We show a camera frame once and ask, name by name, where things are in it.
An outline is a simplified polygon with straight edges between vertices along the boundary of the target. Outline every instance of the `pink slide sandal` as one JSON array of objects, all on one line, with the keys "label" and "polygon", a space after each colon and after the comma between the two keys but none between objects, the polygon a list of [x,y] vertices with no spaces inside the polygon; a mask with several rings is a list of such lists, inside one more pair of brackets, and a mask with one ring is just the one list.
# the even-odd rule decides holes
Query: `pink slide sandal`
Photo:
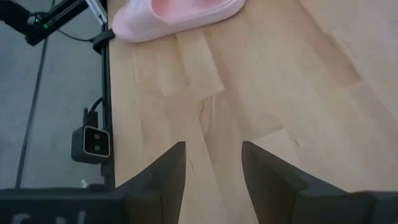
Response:
[{"label": "pink slide sandal", "polygon": [[245,0],[130,0],[116,13],[116,37],[144,42],[226,19]]}]

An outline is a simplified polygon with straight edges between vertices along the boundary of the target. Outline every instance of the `wire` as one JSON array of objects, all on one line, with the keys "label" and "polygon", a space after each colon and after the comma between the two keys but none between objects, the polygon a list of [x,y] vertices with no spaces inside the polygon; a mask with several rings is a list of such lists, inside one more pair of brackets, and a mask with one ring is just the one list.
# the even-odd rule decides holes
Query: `wire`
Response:
[{"label": "wire", "polygon": [[98,106],[101,102],[102,102],[102,97],[101,97],[100,99],[98,99],[98,100],[93,104],[93,106],[92,106],[91,109],[90,109],[90,113],[91,113],[91,112],[94,112],[95,109],[97,108],[97,106]]},{"label": "wire", "polygon": [[92,37],[90,39],[81,39],[81,38],[78,38],[78,37],[74,37],[74,36],[72,36],[70,34],[67,34],[66,32],[64,32],[62,30],[57,30],[57,31],[60,32],[61,34],[63,34],[64,36],[69,37],[69,38],[71,38],[73,40],[77,40],[77,41],[92,42],[94,40],[94,37]]}]

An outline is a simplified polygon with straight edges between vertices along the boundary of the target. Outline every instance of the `gray floor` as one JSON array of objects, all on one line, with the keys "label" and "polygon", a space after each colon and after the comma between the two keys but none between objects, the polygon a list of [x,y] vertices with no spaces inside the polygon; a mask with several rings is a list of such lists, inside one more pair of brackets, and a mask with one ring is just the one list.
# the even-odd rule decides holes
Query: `gray floor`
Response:
[{"label": "gray floor", "polygon": [[[17,0],[31,11],[47,11],[51,0]],[[100,32],[87,9],[61,30],[81,38]],[[13,188],[27,128],[43,43],[32,47],[0,22],[0,189]],[[102,183],[100,166],[70,158],[71,135],[83,108],[101,97],[101,57],[90,43],[58,32],[49,37],[37,105],[28,141],[22,187],[80,187]]]}]

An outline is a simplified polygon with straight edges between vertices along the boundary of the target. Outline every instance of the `pink slipper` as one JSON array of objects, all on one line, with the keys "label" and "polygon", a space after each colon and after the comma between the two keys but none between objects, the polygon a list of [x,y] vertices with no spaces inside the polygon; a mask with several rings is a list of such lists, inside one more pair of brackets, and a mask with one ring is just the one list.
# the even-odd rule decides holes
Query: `pink slipper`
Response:
[{"label": "pink slipper", "polygon": [[153,40],[226,19],[245,0],[130,0],[116,13],[112,30],[130,42]]}]

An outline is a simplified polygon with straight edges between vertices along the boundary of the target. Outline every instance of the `gray carpet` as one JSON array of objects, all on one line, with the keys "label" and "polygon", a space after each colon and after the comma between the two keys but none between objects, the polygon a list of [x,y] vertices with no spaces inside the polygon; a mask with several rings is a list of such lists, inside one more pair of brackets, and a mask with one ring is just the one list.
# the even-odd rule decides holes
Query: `gray carpet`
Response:
[{"label": "gray carpet", "polygon": [[[19,0],[31,11],[46,11],[51,0]],[[81,38],[100,32],[89,9],[61,30]],[[13,188],[34,94],[43,42],[32,47],[0,22],[0,189]],[[21,187],[80,187],[102,183],[99,165],[70,158],[71,135],[83,108],[101,97],[101,57],[90,43],[56,32],[47,53],[28,140]]]}]

